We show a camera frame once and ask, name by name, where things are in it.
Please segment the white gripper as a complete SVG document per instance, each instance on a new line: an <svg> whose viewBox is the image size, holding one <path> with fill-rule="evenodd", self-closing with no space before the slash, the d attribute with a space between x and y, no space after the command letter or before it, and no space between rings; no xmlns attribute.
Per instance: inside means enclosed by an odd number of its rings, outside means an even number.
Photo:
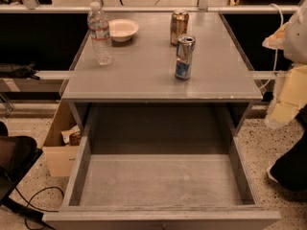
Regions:
<svg viewBox="0 0 307 230"><path fill-rule="evenodd" d="M272 50L284 49L288 22L266 37L262 46ZM286 74L277 77L265 124L272 129L286 126L307 104L307 65L296 64Z"/></svg>

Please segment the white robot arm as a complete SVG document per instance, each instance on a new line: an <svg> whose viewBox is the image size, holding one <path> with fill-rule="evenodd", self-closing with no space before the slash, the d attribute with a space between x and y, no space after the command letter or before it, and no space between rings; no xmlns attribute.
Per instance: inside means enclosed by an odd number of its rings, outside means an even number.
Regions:
<svg viewBox="0 0 307 230"><path fill-rule="evenodd" d="M275 81L265 124L276 129L286 126L307 104L307 2L301 3L288 22L281 22L262 46L282 50L284 58L294 64Z"/></svg>

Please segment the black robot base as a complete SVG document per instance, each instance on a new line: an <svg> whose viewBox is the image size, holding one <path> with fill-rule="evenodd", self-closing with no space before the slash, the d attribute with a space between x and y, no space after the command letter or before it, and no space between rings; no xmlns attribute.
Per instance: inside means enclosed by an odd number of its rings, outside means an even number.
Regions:
<svg viewBox="0 0 307 230"><path fill-rule="evenodd" d="M267 175L283 188L299 192L307 190L307 109L301 109L296 118L304 127L302 137L268 167Z"/></svg>

